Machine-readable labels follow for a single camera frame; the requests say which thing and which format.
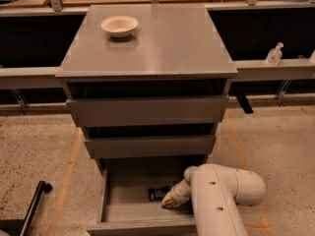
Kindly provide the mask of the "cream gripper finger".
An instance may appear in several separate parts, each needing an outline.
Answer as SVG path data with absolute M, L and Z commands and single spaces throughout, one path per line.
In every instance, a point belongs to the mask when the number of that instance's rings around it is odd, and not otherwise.
M 177 202 L 171 195 L 171 192 L 168 192 L 161 202 L 162 208 L 176 208 L 180 207 L 180 203 Z

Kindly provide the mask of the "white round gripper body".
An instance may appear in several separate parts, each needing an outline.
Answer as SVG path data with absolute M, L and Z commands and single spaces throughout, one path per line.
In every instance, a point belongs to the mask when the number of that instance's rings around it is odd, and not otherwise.
M 178 182 L 171 188 L 170 197 L 175 205 L 186 204 L 191 197 L 190 184 L 185 179 Z

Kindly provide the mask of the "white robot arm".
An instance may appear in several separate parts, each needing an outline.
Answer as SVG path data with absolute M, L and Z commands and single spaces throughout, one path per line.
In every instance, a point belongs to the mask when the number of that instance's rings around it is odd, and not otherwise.
M 248 236 L 237 207 L 257 206 L 266 195 L 266 184 L 257 173 L 202 164 L 184 171 L 161 206 L 175 208 L 191 201 L 198 236 Z

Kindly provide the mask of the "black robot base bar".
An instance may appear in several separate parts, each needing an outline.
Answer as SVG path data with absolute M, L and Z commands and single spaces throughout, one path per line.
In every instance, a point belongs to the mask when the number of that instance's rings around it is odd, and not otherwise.
M 0 236 L 28 236 L 42 194 L 50 193 L 52 189 L 50 183 L 39 181 L 25 217 L 23 219 L 0 220 Z

